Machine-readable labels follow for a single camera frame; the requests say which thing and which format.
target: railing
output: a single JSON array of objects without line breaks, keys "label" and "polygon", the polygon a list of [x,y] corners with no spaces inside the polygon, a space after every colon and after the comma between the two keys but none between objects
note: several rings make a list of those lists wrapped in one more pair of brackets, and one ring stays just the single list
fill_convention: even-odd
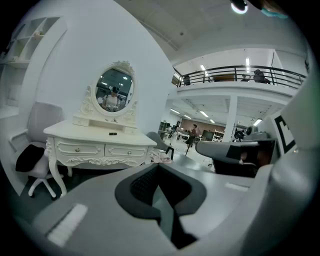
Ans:
[{"label": "railing", "polygon": [[214,82],[251,82],[299,89],[305,75],[270,66],[237,65],[209,68],[181,75],[176,69],[172,83],[177,87]]}]

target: drawer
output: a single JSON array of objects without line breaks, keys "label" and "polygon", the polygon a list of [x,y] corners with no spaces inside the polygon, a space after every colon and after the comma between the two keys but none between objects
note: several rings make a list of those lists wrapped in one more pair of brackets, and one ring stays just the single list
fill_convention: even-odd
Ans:
[{"label": "drawer", "polygon": [[147,155],[147,146],[105,145],[105,157],[144,158]]},{"label": "drawer", "polygon": [[105,144],[54,139],[57,154],[66,156],[95,156],[103,157]]}]

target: vanity table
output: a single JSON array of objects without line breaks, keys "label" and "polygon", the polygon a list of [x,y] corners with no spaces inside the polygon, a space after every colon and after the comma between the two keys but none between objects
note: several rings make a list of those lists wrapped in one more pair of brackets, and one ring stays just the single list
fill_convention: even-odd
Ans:
[{"label": "vanity table", "polygon": [[[72,175],[72,167],[82,163],[99,166],[122,163],[136,167],[151,162],[153,147],[157,145],[136,127],[138,83],[130,64],[127,61],[111,63],[103,68],[103,72],[99,72],[98,77],[94,85],[87,87],[85,99],[79,112],[73,115],[73,120],[59,122],[43,131],[48,136],[46,150],[49,152],[50,172],[61,188],[61,197],[67,190],[58,171],[58,161],[68,167],[69,176]],[[125,81],[118,83],[115,82],[116,78],[127,78],[124,79],[129,80],[127,88],[123,89],[122,83]],[[112,111],[117,110],[117,106],[106,105],[107,100],[103,100],[102,105],[98,104],[96,85],[117,83],[121,84],[120,92],[113,86],[110,89],[112,93],[106,98],[113,97],[112,102],[116,102],[114,97],[118,97],[115,95],[117,91],[118,94],[123,93],[121,98],[127,97],[127,100],[123,109]]]}]

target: ornate mirror frame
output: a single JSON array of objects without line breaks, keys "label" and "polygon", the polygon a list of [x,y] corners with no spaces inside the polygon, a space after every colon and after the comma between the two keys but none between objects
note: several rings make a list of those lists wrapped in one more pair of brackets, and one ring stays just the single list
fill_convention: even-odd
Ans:
[{"label": "ornate mirror frame", "polygon": [[[96,99],[96,86],[100,79],[100,76],[104,74],[107,70],[115,69],[121,71],[132,78],[133,95],[128,103],[123,109],[118,112],[108,112],[104,110]],[[89,120],[104,120],[106,122],[115,122],[119,125],[129,126],[132,128],[136,127],[136,105],[138,98],[138,82],[133,68],[130,66],[128,61],[117,61],[112,62],[102,68],[99,73],[97,73],[96,78],[92,82],[91,86],[86,89],[85,99],[81,104],[80,112],[81,114],[76,114],[73,116],[73,123],[77,125],[89,125],[80,119]]]}]

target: oval mirror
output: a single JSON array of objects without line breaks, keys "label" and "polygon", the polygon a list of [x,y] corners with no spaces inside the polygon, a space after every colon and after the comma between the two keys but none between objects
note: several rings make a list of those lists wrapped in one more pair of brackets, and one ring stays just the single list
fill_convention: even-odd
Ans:
[{"label": "oval mirror", "polygon": [[95,97],[99,106],[108,112],[118,112],[124,109],[133,94],[132,77],[115,68],[105,71],[95,87]]}]

